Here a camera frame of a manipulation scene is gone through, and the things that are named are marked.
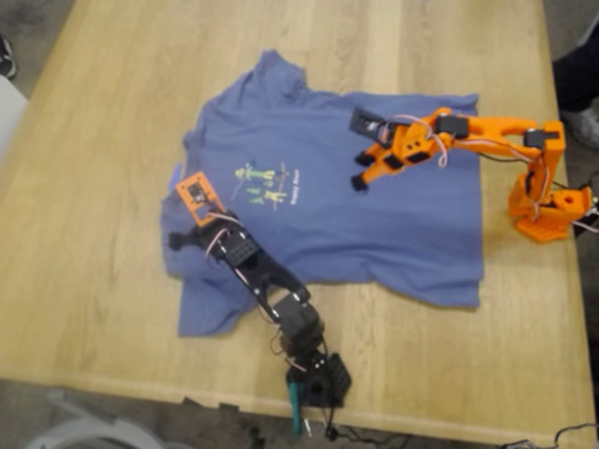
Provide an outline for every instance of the wooden table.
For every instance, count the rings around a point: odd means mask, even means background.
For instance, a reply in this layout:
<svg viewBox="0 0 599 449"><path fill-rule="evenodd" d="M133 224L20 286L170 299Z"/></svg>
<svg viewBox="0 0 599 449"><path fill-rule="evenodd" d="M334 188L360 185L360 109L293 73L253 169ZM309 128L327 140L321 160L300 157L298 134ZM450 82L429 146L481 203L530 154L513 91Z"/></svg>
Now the wooden table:
<svg viewBox="0 0 599 449"><path fill-rule="evenodd" d="M315 89L479 92L481 114L556 117L537 0L79 2L0 167L0 376L289 415L257 313L177 337L158 244L183 133L268 48ZM483 161L478 310L312 285L354 378L339 423L548 445L593 420L575 248L512 229L520 169Z"/></svg>

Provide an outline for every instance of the shoe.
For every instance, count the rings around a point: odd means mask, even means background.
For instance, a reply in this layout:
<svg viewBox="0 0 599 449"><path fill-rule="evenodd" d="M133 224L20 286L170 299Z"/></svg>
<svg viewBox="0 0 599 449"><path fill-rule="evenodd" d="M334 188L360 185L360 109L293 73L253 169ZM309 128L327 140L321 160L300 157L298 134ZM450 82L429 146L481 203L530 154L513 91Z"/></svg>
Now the shoe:
<svg viewBox="0 0 599 449"><path fill-rule="evenodd" d="M582 112L563 110L560 118L578 142L599 152L599 117L592 108Z"/></svg>
<svg viewBox="0 0 599 449"><path fill-rule="evenodd" d="M0 35L0 75L12 80L16 74L17 65L12 58L10 43L4 36Z"/></svg>

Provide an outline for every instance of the blue t-shirt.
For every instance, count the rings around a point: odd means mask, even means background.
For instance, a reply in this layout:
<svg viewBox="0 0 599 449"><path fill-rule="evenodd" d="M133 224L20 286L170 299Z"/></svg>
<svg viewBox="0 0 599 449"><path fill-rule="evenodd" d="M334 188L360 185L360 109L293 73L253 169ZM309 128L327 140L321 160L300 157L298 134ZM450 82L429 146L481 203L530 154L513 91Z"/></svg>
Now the blue t-shirt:
<svg viewBox="0 0 599 449"><path fill-rule="evenodd" d="M383 117L443 106L475 114L476 99L312 91L301 68L266 51L202 109L183 141L184 176L204 171L225 207L303 282L378 281L430 303L477 306L477 156L449 152L445 169L425 162L358 193L350 179L363 167L354 157L372 142L349 130L356 106ZM230 329L254 299L199 248L168 248L169 232L194 225L174 192L163 201L161 225L167 270L183 278L180 335Z"/></svg>

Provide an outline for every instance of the gray carpet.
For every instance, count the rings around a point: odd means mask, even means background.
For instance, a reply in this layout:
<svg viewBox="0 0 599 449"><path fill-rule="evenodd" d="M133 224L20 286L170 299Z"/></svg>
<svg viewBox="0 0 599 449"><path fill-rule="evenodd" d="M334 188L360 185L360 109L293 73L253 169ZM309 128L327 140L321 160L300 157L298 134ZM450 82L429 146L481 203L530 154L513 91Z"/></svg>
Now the gray carpet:
<svg viewBox="0 0 599 449"><path fill-rule="evenodd" d="M555 57L566 53L576 44L599 10L593 0L578 0L576 3L577 7L574 8L570 7L568 0L546 1L549 37ZM0 33L13 41L21 70L15 84L28 96L35 88L37 77L70 6L71 0L0 0ZM578 145L571 138L568 144L568 176L570 182L577 185L585 181L592 171L599 169L599 155ZM599 239L583 236L577 246L590 336L599 341L599 307L593 301L599 298L599 277L596 275ZM23 447L37 433L65 419L63 412L49 405L45 399L47 392L48 388L43 386L0 381L0 449ZM371 444L327 442L322 437L324 429L320 423L313 423L314 436L299 444L291 436L288 419L87 393L80 393L80 396L111 413L141 422L166 441L185 442L198 449L249 449L252 447L250 432L253 428L259 428L266 439L266 448L373 447ZM384 432L366 430L360 433L377 439L388 436ZM393 442L394 447L401 444L402 438ZM407 447L482 449L489 446L413 438Z"/></svg>

